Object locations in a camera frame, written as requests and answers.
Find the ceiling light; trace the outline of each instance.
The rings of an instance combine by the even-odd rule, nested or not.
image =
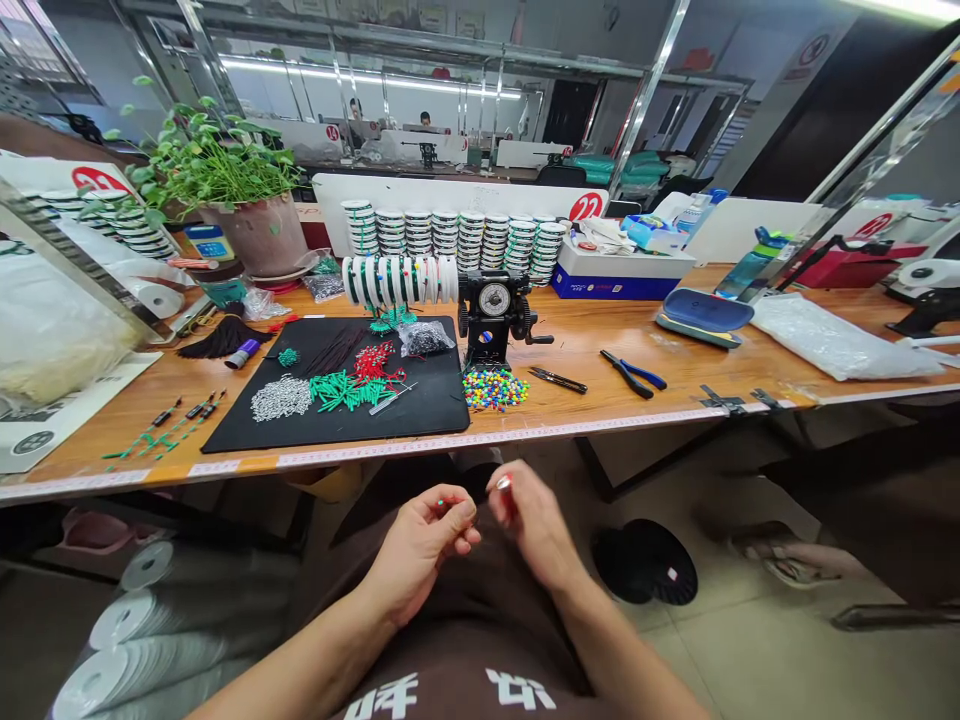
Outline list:
[[[943,25],[960,19],[960,6],[946,0],[843,0],[871,10],[905,15],[919,20],[932,20]]]
[[[261,72],[275,72],[283,73],[287,72],[296,72],[297,74],[303,73],[308,77],[319,77],[326,80],[336,80],[337,75],[332,70],[323,70],[315,67],[311,67],[305,63],[296,63],[296,62],[287,62],[286,65],[271,61],[271,60],[235,60],[233,58],[223,58],[223,66],[226,68],[238,68],[242,70],[259,70]],[[341,77],[345,81],[349,81],[348,73],[341,73]],[[366,70],[361,70],[359,72],[354,72],[354,79],[358,83],[367,83],[369,85],[379,85],[381,83],[380,75],[378,73],[372,73]],[[445,92],[445,93],[459,93],[463,89],[463,85],[458,83],[445,83],[445,82],[430,82],[427,80],[408,80],[406,78],[398,78],[393,75],[387,76],[387,85],[390,87],[405,87],[412,88],[416,90],[430,90],[433,92]],[[480,86],[479,85],[468,85],[467,94],[479,97],[480,96]],[[497,93],[493,90],[485,90],[483,92],[484,97],[495,98]],[[523,97],[518,92],[513,92],[510,90],[504,90],[500,93],[500,97],[503,100],[519,100]]]

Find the blue-handled pliers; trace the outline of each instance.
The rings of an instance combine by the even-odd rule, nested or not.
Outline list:
[[[648,383],[657,388],[657,390],[667,389],[667,383],[664,382],[663,378],[661,378],[659,375],[654,375],[648,370],[638,368],[635,365],[631,365],[628,362],[620,360],[619,358],[616,358],[612,354],[608,353],[606,350],[601,350],[600,354],[609,360],[610,364],[613,365],[621,375],[623,375],[623,379],[627,381],[627,385],[630,386],[630,389],[645,400],[649,400],[653,397],[653,391],[637,380],[634,375],[639,375]]]

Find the window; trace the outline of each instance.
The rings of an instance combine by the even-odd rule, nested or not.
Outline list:
[[[0,0],[0,48],[20,66],[27,79],[78,82],[61,59],[69,50],[37,0]]]

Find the human hand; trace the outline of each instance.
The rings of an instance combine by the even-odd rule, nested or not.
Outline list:
[[[447,555],[466,555],[480,542],[477,506],[457,485],[437,485],[407,501],[357,590],[397,627],[426,602]]]
[[[510,484],[498,489],[501,478]],[[530,570],[552,593],[562,593],[587,579],[553,491],[522,460],[497,468],[487,483],[494,517],[511,531]]]

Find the red number sign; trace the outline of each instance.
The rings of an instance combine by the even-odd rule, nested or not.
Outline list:
[[[873,237],[881,230],[886,229],[887,225],[892,222],[893,213],[884,213],[883,215],[878,215],[875,217],[862,228],[857,230],[853,235],[854,237]]]
[[[81,166],[74,169],[71,177],[73,178],[73,184],[77,187],[92,185],[98,190],[123,190],[125,193],[130,192],[126,185],[115,177],[107,175],[103,170]]]
[[[577,200],[570,208],[570,219],[574,222],[596,217],[603,210],[603,198],[597,193],[587,193]]]

